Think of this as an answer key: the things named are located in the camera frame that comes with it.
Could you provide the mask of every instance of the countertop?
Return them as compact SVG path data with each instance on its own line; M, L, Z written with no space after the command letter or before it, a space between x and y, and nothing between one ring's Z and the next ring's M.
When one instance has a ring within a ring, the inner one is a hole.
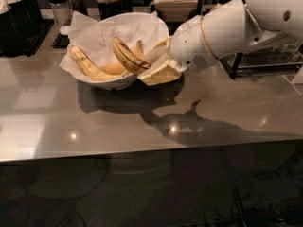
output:
M303 138L303 96L283 75L231 79L218 64L106 91L60 68L57 33L34 56L0 58L1 161Z

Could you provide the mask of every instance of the white robotic arm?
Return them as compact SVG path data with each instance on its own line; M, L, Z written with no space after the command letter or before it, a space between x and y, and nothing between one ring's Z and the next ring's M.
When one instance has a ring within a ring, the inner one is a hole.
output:
M239 52L303 40L301 0L232 0L183 23L170 39L168 57L200 71Z

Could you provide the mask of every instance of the black drip tray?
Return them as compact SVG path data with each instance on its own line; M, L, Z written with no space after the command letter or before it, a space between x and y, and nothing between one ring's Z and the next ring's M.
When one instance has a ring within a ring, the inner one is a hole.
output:
M33 37L27 38L27 46L21 55L26 55L28 57L35 55L53 25L53 19L43 19L41 23L38 24L36 34ZM5 53L1 50L0 57L6 57Z
M69 39L67 35L58 34L53 42L53 48L66 48L69 45Z

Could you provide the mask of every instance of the parchment paper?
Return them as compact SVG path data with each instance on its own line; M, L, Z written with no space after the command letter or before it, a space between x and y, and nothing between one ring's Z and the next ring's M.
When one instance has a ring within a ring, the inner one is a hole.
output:
M130 48L135 47L136 42L141 40L144 53L164 39L161 35L168 34L167 31L164 33L163 30L159 30L162 27L159 23L156 13L127 13L98 22L75 11L68 35L70 44L60 67L76 79L93 82L81 72L72 59L70 55L72 45L83 50L97 66L114 63L117 61L112 50L112 40L115 36L122 39Z

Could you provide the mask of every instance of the white bowl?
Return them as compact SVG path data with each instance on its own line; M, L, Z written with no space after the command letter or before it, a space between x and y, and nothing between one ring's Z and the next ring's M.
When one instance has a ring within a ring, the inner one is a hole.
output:
M102 28L104 27L104 29L110 29L110 27L115 27L116 29L118 27L121 27L120 29L120 34L119 36L121 37L121 39L125 39L130 37L130 30L128 29L128 25L134 25L134 21L143 19L143 18L148 18L147 16L151 16L149 13L143 13L143 12L131 12L131 13L123 13L123 14L119 14L117 16L105 19L101 22L98 22L98 29L102 30ZM153 45L153 44L157 44L160 40L163 40L164 38L167 38L169 36L169 30L167 25L159 18L154 18L154 21L157 21L157 25L156 25L156 29L157 29L157 36L150 36L148 41L149 45ZM150 23L147 23L146 25L144 24L144 26L146 26L146 28L144 29L148 29L149 26L155 26L155 25L149 25ZM127 35L125 35L126 37L124 38L124 34L123 31L124 29L126 30ZM137 76L134 74L130 74L124 78L121 79L113 79L113 80L109 80L109 81L92 81L89 77L85 76L81 70L79 69L79 67L77 66L77 64L73 61L73 59L71 58L71 55L69 54L69 48L71 45L73 44L79 44L79 47L86 47L86 51L88 53L90 53L92 50L96 50L96 46L98 45L98 43L94 45L92 45L92 48L90 48L89 46L91 46L91 43L86 42L86 36L84 36L85 33L87 33L87 30L84 31L83 33L79 32L79 34L81 36L78 36L77 40L74 38L70 38L70 45L67 47L67 54L65 55L65 57L62 60L62 63L60 64L60 67L62 69L64 69L65 71L69 72L75 79L88 83L92 86L98 87L98 88L103 88L106 90L113 90L113 89L123 89L126 88L128 86L130 86L133 82L135 82L137 80ZM93 41L95 38L91 38L88 39L89 42Z

